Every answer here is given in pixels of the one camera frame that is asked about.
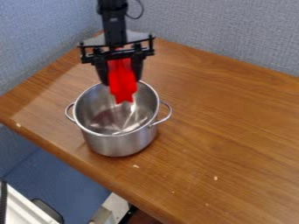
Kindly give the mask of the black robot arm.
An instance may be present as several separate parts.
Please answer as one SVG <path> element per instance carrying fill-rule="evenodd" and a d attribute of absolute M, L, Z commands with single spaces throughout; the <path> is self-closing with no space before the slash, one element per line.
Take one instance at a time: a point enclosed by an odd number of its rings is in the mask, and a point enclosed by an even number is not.
<path fill-rule="evenodd" d="M 141 17 L 131 17 L 127 11 L 127 0 L 97 0 L 103 33 L 77 43 L 80 61 L 96 68 L 97 77 L 105 86 L 109 86 L 109 61 L 128 59 L 135 79 L 140 81 L 144 60 L 155 55 L 155 35 L 127 29 L 127 18 Z"/>

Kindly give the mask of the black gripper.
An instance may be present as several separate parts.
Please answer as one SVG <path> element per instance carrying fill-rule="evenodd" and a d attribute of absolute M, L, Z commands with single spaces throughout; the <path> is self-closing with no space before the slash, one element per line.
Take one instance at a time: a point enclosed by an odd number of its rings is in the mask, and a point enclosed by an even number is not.
<path fill-rule="evenodd" d="M 108 61 L 131 59 L 135 80 L 143 76 L 144 59 L 155 55 L 155 35 L 127 29 L 125 13 L 101 13 L 103 33 L 77 43 L 80 61 L 92 64 L 101 83 L 108 85 Z"/>

